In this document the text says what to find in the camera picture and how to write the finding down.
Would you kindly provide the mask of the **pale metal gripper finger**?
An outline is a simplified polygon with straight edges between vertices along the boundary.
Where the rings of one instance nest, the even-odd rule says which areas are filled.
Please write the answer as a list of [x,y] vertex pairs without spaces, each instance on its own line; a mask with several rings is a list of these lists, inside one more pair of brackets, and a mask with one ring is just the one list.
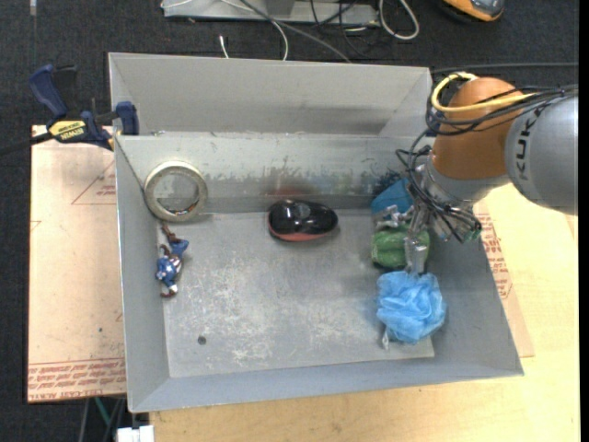
[[409,274],[422,274],[428,257],[429,246],[416,238],[405,239],[405,271]]
[[413,216],[413,206],[406,211],[400,212],[396,204],[392,204],[375,214],[375,228],[384,229],[387,227],[397,228],[400,225],[408,224]]

